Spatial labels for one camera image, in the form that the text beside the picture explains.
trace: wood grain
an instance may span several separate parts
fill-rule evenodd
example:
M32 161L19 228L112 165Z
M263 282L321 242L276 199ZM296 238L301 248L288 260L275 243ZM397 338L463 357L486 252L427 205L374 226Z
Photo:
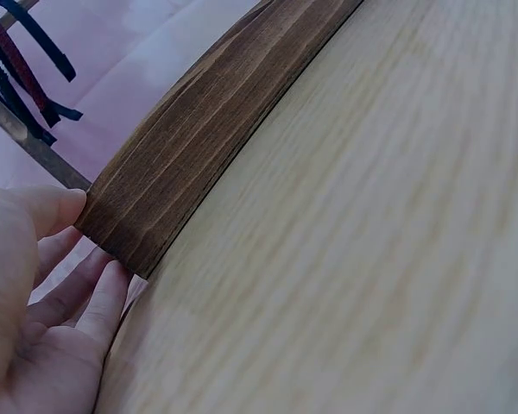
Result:
M138 127L90 189L76 226L147 278L259 122L359 3L259 3Z
M518 0L369 0L182 230L99 413L518 414Z

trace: person's hand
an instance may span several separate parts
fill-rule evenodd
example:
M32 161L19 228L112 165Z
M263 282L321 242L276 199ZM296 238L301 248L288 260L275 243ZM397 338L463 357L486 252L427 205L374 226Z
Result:
M85 200L55 187L0 190L0 413L92 411L130 274L95 249L28 306L81 237L70 226Z

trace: light wood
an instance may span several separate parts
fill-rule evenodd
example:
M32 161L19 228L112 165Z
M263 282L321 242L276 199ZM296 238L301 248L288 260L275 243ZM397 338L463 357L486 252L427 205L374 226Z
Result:
M150 282L98 412L518 413L518 0L365 2Z

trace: stained wood edge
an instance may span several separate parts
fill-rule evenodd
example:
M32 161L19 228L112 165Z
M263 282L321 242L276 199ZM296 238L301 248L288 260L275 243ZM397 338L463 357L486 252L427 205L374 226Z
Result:
M75 226L147 279L264 117L361 2L260 2L136 128L88 191Z

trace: red strap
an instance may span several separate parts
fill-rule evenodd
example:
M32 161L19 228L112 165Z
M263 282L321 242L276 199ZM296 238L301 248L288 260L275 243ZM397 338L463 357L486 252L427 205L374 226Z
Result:
M27 93L33 98L36 106L43 111L47 105L48 98L44 90L39 85L35 75L28 67L27 62L22 57L16 44L11 40L6 30L0 24L0 47L8 56L12 66L16 69L17 75L23 82Z

